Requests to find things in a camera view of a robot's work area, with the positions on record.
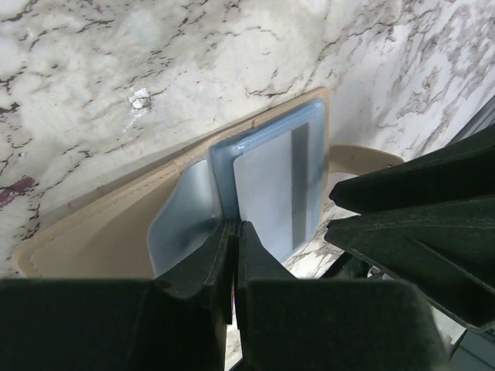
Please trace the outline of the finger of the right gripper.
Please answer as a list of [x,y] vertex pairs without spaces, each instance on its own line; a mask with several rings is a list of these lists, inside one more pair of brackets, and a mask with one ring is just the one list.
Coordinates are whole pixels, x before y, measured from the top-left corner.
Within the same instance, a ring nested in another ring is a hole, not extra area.
[[494,325],[494,129],[339,182],[326,241],[416,285],[473,331]]

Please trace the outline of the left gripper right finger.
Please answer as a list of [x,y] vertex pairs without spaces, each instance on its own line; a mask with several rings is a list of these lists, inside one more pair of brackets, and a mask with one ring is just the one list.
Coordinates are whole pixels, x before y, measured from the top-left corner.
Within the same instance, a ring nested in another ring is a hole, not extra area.
[[403,281],[298,279],[238,238],[236,316],[242,370],[447,370],[424,295]]

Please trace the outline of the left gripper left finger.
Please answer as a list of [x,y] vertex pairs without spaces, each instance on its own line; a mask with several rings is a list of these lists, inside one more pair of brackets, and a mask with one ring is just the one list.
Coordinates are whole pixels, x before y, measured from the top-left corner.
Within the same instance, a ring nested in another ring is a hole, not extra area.
[[3,370],[221,370],[236,223],[155,279],[4,279]]

